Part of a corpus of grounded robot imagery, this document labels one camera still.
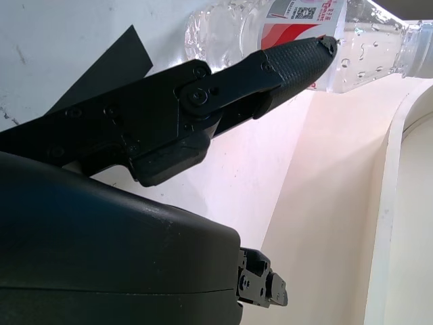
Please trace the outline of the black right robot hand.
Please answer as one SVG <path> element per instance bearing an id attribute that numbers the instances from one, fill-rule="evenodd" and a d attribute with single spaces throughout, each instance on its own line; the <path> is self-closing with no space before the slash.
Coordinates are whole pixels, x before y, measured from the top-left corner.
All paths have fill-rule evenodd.
<path id="1" fill-rule="evenodd" d="M 239 324 L 285 307 L 284 280 L 232 228 L 94 180 L 120 165 L 156 186 L 212 139 L 310 87 L 328 35 L 212 72 L 191 60 L 1 133 L 2 324 Z"/>

